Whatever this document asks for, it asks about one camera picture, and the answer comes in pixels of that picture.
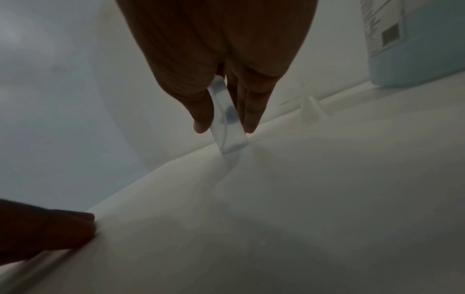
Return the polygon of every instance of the barcode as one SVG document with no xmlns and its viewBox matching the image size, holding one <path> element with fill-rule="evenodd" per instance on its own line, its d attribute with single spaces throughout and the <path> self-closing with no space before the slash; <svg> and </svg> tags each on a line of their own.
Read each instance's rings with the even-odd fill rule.
<svg viewBox="0 0 465 294">
<path fill-rule="evenodd" d="M 383 47 L 389 45 L 392 42 L 395 42 L 401 38 L 399 31 L 399 24 L 395 24 L 389 29 L 385 30 L 381 37 L 383 38 Z"/>
</svg>

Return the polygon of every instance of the blue liquid bottle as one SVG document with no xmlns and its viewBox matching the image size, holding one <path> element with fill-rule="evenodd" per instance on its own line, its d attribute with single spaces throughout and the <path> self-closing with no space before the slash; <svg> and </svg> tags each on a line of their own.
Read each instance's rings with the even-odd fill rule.
<svg viewBox="0 0 465 294">
<path fill-rule="evenodd" d="M 361 0 L 362 11 L 363 3 L 370 1 L 386 0 Z M 381 86 L 415 85 L 464 70 L 465 0 L 397 1 L 401 6 L 396 24 L 398 41 L 371 54 L 368 44 L 372 83 Z M 384 2 L 384 5 L 393 5 L 389 2 Z M 372 23 L 376 25 L 377 20 L 373 18 Z M 391 27 L 383 35 L 379 34 L 379 39 L 393 36 L 393 29 Z"/>
</svg>

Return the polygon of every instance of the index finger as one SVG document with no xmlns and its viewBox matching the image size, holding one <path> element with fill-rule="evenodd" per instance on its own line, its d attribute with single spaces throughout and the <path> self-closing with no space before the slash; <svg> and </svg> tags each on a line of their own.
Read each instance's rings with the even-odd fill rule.
<svg viewBox="0 0 465 294">
<path fill-rule="evenodd" d="M 88 217 L 0 200 L 0 251 L 78 248 L 92 240 L 96 227 Z"/>
</svg>

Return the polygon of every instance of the small clear plastic piece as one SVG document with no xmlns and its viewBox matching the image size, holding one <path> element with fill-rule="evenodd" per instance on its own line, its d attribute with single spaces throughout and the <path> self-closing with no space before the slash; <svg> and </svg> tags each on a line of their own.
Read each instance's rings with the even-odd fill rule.
<svg viewBox="0 0 465 294">
<path fill-rule="evenodd" d="M 213 100 L 214 117 L 210 130 L 221 153 L 227 154 L 248 145 L 248 139 L 242 127 L 233 100 L 223 77 L 215 76 L 208 92 Z"/>
</svg>

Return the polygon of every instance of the transparent plastic object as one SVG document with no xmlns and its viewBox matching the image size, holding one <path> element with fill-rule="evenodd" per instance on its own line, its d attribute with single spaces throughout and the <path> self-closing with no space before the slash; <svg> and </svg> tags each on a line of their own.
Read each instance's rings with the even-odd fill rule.
<svg viewBox="0 0 465 294">
<path fill-rule="evenodd" d="M 369 58 L 372 83 L 416 85 L 465 70 L 465 0 L 439 0 L 404 16 L 405 39 Z"/>
<path fill-rule="evenodd" d="M 231 153 L 247 146 L 246 133 L 224 79 L 215 76 L 212 84 L 208 87 L 208 92 L 212 97 L 214 106 L 214 117 L 210 130 L 221 153 Z"/>
</svg>

